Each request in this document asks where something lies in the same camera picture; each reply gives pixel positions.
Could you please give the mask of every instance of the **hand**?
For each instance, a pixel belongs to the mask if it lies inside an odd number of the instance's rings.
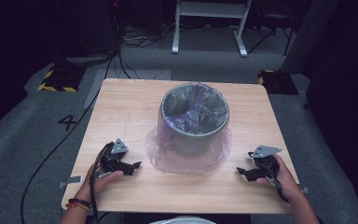
[[[278,181],[282,184],[282,195],[287,198],[291,199],[295,197],[298,193],[302,193],[300,188],[298,187],[295,179],[293,178],[292,173],[290,173],[289,169],[284,164],[282,158],[277,154],[274,154],[273,157],[279,164],[279,172],[278,172]],[[258,178],[256,180],[257,183],[271,186],[270,183],[267,181],[266,178]]]
[[[89,171],[87,172],[86,179],[84,180],[82,186],[77,192],[75,198],[80,198],[86,201],[90,201],[90,176],[92,174],[92,170],[94,169],[94,165],[91,165]],[[102,178],[94,177],[94,193],[98,194],[104,190],[104,188],[117,178],[121,177],[123,174],[122,171],[115,171],[110,175],[106,175]]]

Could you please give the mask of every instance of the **transparent trash bag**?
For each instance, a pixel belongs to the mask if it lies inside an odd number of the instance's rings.
[[[158,126],[146,136],[148,157],[163,172],[198,175],[227,157],[231,131],[223,95],[201,83],[168,91],[158,112]]]

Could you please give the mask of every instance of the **wooden table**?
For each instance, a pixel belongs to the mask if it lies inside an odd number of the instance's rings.
[[[98,209],[118,212],[282,214],[290,207],[274,188],[248,182],[237,167],[255,168],[247,152],[259,145],[280,147],[279,155],[298,182],[266,90],[261,85],[211,83],[227,100],[232,131],[226,161],[206,175],[163,173],[150,163],[145,136],[157,126],[164,94],[183,81],[108,78],[92,112],[72,176],[85,175],[103,146],[117,138],[129,147],[123,162],[141,161],[133,176],[122,176],[97,197]],[[62,207],[80,183],[70,184]]]

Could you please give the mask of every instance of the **person's right hand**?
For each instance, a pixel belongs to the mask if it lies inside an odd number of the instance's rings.
[[[278,181],[282,184],[282,195],[287,198],[291,199],[295,197],[298,193],[302,193],[300,188],[298,187],[295,179],[293,178],[292,173],[290,173],[289,169],[284,164],[284,161],[280,156],[274,154],[273,157],[279,164],[279,172],[278,172]],[[258,178],[256,180],[257,183],[271,186],[270,183],[267,181],[266,178]]]

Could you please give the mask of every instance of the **white metal stand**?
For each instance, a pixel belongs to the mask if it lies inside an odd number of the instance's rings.
[[[179,52],[179,21],[180,16],[200,16],[200,17],[219,17],[241,19],[240,29],[234,31],[235,39],[242,57],[248,56],[243,45],[241,35],[246,17],[249,13],[252,0],[247,0],[245,4],[224,4],[224,3],[198,3],[177,0],[175,16],[175,34],[173,36],[172,53]]]

